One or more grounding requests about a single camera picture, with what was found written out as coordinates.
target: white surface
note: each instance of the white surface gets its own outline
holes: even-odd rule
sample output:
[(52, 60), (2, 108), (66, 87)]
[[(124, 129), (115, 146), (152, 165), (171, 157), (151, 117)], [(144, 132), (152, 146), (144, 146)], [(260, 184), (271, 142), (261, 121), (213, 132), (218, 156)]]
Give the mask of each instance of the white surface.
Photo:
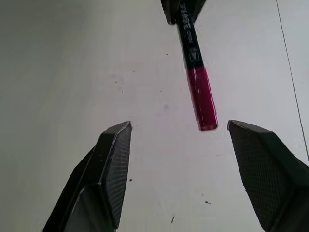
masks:
[(305, 0), (278, 0), (282, 29), (291, 63), (299, 112), (304, 135), (309, 142), (309, 2)]
[(262, 231), (230, 119), (276, 132), (308, 163), (273, 0), (208, 0), (202, 10), (196, 30), (220, 123), (205, 133), (159, 0), (16, 0), (0, 15), (0, 231), (40, 231), (100, 133), (127, 120), (133, 181), (120, 232)]

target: marker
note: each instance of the marker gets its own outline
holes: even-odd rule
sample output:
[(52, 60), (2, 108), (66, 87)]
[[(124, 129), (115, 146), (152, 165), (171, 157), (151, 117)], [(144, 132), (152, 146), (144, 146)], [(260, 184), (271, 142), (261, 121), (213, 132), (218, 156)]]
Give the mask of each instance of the marker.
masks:
[(217, 113), (188, 4), (184, 2), (180, 4), (176, 23), (199, 129), (202, 131), (216, 129), (218, 127)]

